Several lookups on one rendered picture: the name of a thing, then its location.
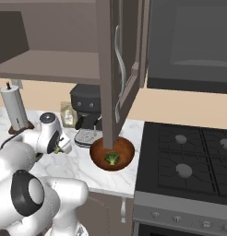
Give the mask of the taupe wall cabinet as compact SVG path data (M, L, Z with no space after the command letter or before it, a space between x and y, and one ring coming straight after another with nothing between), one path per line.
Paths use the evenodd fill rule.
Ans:
M0 0L0 78L98 85L96 0Z

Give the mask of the white wall outlet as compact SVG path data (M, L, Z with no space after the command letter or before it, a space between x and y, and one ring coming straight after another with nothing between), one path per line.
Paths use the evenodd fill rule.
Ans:
M12 85L18 86L20 89L23 89L22 81L20 79L11 79Z

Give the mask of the brown wooden bowl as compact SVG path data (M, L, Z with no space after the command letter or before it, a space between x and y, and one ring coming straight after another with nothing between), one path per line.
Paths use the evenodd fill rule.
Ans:
M117 137L113 149L103 147L103 139L97 139L90 146L90 157L94 164L105 171L120 171L130 164L135 156L133 144L126 138ZM119 162L111 166L105 159L107 153L117 153L120 157Z

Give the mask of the taupe base cabinet door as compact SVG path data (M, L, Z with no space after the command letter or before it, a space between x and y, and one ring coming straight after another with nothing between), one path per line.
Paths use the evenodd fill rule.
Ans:
M89 236L131 236L133 199L127 198L125 223L121 223L122 197L89 193L87 202L77 209L79 221Z

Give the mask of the black coffee machine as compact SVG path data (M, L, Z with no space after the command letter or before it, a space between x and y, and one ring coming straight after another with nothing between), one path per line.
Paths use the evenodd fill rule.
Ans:
M77 112L74 141L81 148L90 148L102 137L101 92L98 85L76 84L70 91L72 108Z

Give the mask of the dark grey microwave oven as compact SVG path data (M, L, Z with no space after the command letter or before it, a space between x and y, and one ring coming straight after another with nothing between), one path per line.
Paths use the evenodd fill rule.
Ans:
M151 0L148 87L227 94L227 0Z

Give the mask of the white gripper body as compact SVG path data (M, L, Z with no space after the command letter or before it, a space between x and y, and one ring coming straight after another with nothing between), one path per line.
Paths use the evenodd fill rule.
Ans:
M58 147L61 152L66 154L72 151L71 140L64 132L59 137Z

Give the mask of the black and steel stove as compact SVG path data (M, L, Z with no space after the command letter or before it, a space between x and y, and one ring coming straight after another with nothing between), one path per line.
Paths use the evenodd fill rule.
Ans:
M181 221L174 222L175 216ZM205 220L210 228L201 225ZM227 236L225 225L227 130L146 122L133 236Z

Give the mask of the white paper towel roll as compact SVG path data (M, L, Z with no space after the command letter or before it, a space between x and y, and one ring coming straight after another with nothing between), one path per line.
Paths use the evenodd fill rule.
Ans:
M0 88L0 93L11 123L8 133L14 135L23 128L33 129L34 125L28 120L19 87L6 83L5 87Z

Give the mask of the glass jar with label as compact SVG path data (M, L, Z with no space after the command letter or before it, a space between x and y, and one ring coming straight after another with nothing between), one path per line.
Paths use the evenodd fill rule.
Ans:
M70 102L62 101L60 109L63 127L74 128L77 122L77 112L72 108Z

